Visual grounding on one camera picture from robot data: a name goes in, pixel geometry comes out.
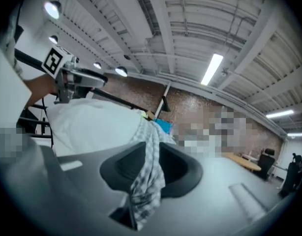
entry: gray towel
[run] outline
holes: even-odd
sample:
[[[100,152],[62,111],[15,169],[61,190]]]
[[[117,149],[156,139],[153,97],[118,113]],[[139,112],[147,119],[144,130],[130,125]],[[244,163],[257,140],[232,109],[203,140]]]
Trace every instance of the gray towel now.
[[[175,142],[157,123],[144,118],[130,142],[146,142],[145,163],[131,186],[134,217],[137,229],[141,230],[160,206],[161,189],[165,187],[164,174],[159,164],[159,143]]]

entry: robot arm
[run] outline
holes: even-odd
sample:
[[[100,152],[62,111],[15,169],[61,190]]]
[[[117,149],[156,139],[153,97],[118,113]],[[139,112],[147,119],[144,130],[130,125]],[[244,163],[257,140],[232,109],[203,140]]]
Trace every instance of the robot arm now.
[[[56,81],[60,103],[69,103],[74,98],[85,98],[91,88],[101,88],[107,83],[107,77],[81,68],[78,63],[79,58],[55,45],[42,64],[45,72]]]

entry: white wall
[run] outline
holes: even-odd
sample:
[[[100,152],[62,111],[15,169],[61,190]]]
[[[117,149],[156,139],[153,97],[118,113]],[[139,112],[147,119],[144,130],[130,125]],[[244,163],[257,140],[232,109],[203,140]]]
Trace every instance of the white wall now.
[[[292,153],[295,153],[296,155],[301,155],[302,156],[302,139],[298,138],[299,140],[289,140],[286,147],[285,151],[282,152],[283,154],[281,155],[281,158],[279,159],[279,166],[283,168],[288,168],[289,163],[292,162],[293,155]],[[275,175],[285,179],[287,172],[281,169],[276,169]]]
[[[47,0],[24,0],[19,18],[19,25],[22,26],[24,31],[16,44],[16,49],[39,61],[45,60],[46,55],[52,47],[52,43],[43,30],[45,23],[48,22],[48,16],[43,10],[45,1]],[[19,62],[19,64],[23,70],[22,77],[24,80],[31,80],[44,74],[24,63]],[[44,98],[45,105],[53,105],[55,99],[55,96],[47,95]],[[37,104],[42,105],[42,101],[39,100]],[[41,115],[45,116],[40,109],[29,108],[29,110],[38,119],[40,119]]]

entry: brick wall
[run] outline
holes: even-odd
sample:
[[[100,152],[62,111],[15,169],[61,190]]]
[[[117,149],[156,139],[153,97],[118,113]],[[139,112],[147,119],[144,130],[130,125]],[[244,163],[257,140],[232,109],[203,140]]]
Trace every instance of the brick wall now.
[[[165,91],[164,85],[114,74],[104,75],[108,77],[108,82],[103,91],[155,113]],[[98,95],[93,97],[107,100]]]
[[[117,75],[107,75],[109,81],[102,89],[116,97],[127,100],[140,107],[151,110],[155,113],[165,87],[161,84],[139,80],[135,78],[124,78]],[[161,112],[159,118],[172,124],[180,123],[205,123],[209,129],[209,118],[213,117],[216,111],[220,111],[221,104],[205,99],[201,96],[170,88],[167,94],[167,101],[171,112]],[[234,118],[245,118],[244,115],[234,112]],[[273,148],[277,159],[282,146],[282,139],[269,131],[264,126],[251,118],[246,118],[246,146],[242,153],[257,157],[262,148]]]

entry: metal rod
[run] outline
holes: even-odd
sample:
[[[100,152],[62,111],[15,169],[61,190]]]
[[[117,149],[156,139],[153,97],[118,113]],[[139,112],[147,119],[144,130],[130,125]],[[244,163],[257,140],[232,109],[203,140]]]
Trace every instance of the metal rod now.
[[[168,93],[170,87],[171,87],[171,82],[169,82],[169,84],[166,86],[166,89],[165,89],[165,92],[164,92],[163,96],[166,96],[166,95],[167,95],[167,93]],[[163,99],[161,99],[161,102],[160,102],[159,106],[157,107],[157,110],[156,110],[155,115],[154,115],[156,119],[157,119],[157,117],[159,116],[159,114],[160,114],[160,112],[161,112],[163,103],[164,103],[164,102],[163,102]]]
[[[143,7],[142,9],[143,9],[143,12],[144,12],[145,15],[146,15],[146,19],[147,19],[148,24],[149,24],[149,26],[150,26],[150,28],[151,28],[152,35],[155,35],[155,29],[154,29],[154,26],[153,26],[153,23],[152,23],[152,20],[151,20],[151,16],[150,16],[150,14],[149,14],[149,12],[148,12],[148,9],[147,9],[147,7],[146,7],[144,1],[143,1],[143,0],[138,0],[138,2],[140,2],[140,5]]]
[[[52,138],[51,135],[37,135],[37,134],[28,134],[28,135],[34,138],[47,138],[47,139]]]
[[[41,121],[41,120],[34,120],[34,119],[30,119],[30,118],[25,118],[25,117],[20,117],[19,120],[50,126],[49,122]]]
[[[241,74],[238,74],[236,72],[229,71],[229,73],[235,74],[236,76],[239,76],[244,81],[248,82],[251,86],[256,87],[259,90],[259,92],[263,93],[266,97],[268,97],[271,101],[273,101],[273,103],[276,104],[280,109],[282,108],[281,105],[279,103],[277,103],[277,101],[275,101],[268,93],[266,93],[261,87],[257,86],[255,83],[253,83],[249,79],[245,78],[244,76],[242,76]],[[291,121],[293,126],[296,127],[295,123],[293,122],[293,120],[291,119],[290,116],[288,116],[288,119]]]
[[[228,38],[229,38],[229,35],[231,34],[232,26],[233,26],[233,23],[234,23],[234,20],[235,20],[235,17],[236,17],[236,13],[237,13],[237,10],[238,10],[238,7],[239,7],[239,2],[240,2],[240,0],[237,1],[236,7],[235,7],[235,11],[234,11],[233,20],[232,20],[232,22],[231,22],[230,29],[229,29],[229,32],[228,32],[228,34],[227,34],[227,36],[226,36],[226,39],[225,39],[225,41],[224,41],[223,46],[227,43]]]
[[[125,100],[123,100],[123,99],[120,99],[120,98],[118,98],[118,97],[116,97],[116,96],[113,96],[113,95],[111,95],[111,94],[109,94],[109,93],[106,93],[106,92],[104,92],[104,91],[102,91],[102,90],[100,90],[100,89],[94,89],[94,90],[91,90],[91,92],[93,92],[93,93],[95,93],[95,94],[97,94],[97,95],[100,95],[100,96],[102,96],[102,97],[105,97],[105,98],[108,98],[108,99],[110,99],[110,100],[113,100],[113,101],[116,101],[116,102],[118,102],[118,103],[121,103],[121,104],[123,104],[123,105],[126,105],[126,106],[128,106],[128,107],[132,107],[132,108],[135,108],[135,109],[140,109],[140,110],[142,110],[142,111],[147,111],[147,109],[144,109],[144,108],[141,108],[141,107],[139,107],[139,106],[137,106],[137,105],[135,105],[135,104],[132,104],[132,103],[130,103],[130,102],[128,102],[128,101],[125,101]]]
[[[121,55],[123,56],[126,53],[123,52],[117,52],[117,53],[113,53],[111,55],[108,56],[102,56],[102,58],[107,58],[107,57],[113,57],[113,56],[118,56]],[[126,54],[128,56],[132,55],[132,56],[160,56],[160,57],[173,57],[173,58],[178,58],[178,59],[187,59],[187,60],[191,60],[191,61],[196,61],[196,62],[205,62],[204,60],[200,60],[200,59],[194,59],[194,58],[188,58],[188,57],[183,57],[183,56],[179,56],[179,55],[173,55],[173,54],[166,54],[166,53],[144,53],[144,52],[138,52],[138,53],[128,53]]]
[[[37,105],[37,104],[33,104],[31,107],[32,107],[32,108],[44,109],[44,107],[43,107],[43,106],[41,106],[41,105]]]
[[[181,0],[181,8],[182,8],[182,16],[184,17],[185,35],[188,36],[188,25],[187,25],[187,19],[186,19],[185,1],[184,0]]]

